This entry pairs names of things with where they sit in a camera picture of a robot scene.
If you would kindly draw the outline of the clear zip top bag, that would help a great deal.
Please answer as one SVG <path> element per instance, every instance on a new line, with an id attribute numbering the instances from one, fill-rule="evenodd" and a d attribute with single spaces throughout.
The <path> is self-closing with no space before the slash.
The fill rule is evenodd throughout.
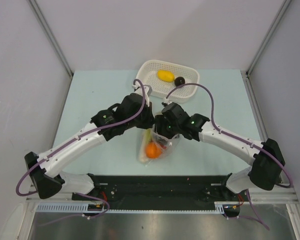
<path id="1" fill-rule="evenodd" d="M 156 133 L 154 128 L 142 130 L 137 160 L 144 165 L 148 165 L 154 160 L 165 159 L 173 153 L 180 139 L 179 134 L 169 139 Z"/>

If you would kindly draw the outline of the orange fake orange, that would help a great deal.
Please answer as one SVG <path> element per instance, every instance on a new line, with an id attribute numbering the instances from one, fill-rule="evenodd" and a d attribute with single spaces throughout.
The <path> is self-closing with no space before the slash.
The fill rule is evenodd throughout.
<path id="1" fill-rule="evenodd" d="M 160 147 L 158 147 L 156 145 L 155 142 L 150 142 L 146 145 L 145 147 L 145 155 L 149 158 L 149 159 L 157 159 L 160 157 L 160 155 L 162 154 L 162 150 L 160 149 Z"/>

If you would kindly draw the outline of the dark purple fake plum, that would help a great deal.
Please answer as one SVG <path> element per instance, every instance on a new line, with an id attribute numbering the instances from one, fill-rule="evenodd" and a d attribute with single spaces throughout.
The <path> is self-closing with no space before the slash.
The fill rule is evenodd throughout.
<path id="1" fill-rule="evenodd" d="M 175 85 L 176 87 L 179 87 L 179 86 L 181 86 L 181 85 L 184 85 L 185 83 L 186 83 L 186 80 L 185 80 L 185 78 L 182 77 L 182 76 L 178 76 L 178 77 L 176 77 L 176 78 L 174 79 L 174 85 Z"/>

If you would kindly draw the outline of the yellow fake lemon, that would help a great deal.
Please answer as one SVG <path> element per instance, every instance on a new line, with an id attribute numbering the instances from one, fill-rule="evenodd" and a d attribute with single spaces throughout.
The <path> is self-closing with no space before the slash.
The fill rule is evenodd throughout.
<path id="1" fill-rule="evenodd" d="M 175 80 L 175 75 L 172 72 L 162 69 L 157 71 L 157 77 L 159 80 L 167 83 L 174 82 Z"/>

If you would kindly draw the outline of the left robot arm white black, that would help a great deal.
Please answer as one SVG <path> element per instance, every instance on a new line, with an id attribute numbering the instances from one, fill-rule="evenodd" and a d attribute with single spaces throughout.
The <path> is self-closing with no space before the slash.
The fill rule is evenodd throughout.
<path id="1" fill-rule="evenodd" d="M 24 159 L 28 175 L 40 199 L 58 193 L 84 194 L 95 200 L 101 188 L 93 174 L 66 173 L 63 169 L 90 149 L 105 144 L 131 128 L 149 129 L 154 124 L 152 103 L 146 93 L 135 91 L 121 103 L 99 111 L 70 139 L 46 152 L 29 152 Z"/>

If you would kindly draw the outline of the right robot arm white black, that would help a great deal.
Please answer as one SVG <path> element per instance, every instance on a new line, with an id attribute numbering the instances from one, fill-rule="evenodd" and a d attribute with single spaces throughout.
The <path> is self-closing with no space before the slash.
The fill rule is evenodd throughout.
<path id="1" fill-rule="evenodd" d="M 279 184 L 285 160 L 273 139 L 251 140 L 227 132 L 206 116 L 199 113 L 188 115 L 175 102 L 166 105 L 155 116 L 154 131 L 168 140 L 183 136 L 188 140 L 214 145 L 247 163 L 247 168 L 228 174 L 223 182 L 220 194 L 227 201 L 232 201 L 241 191 L 249 188 L 271 191 Z"/>

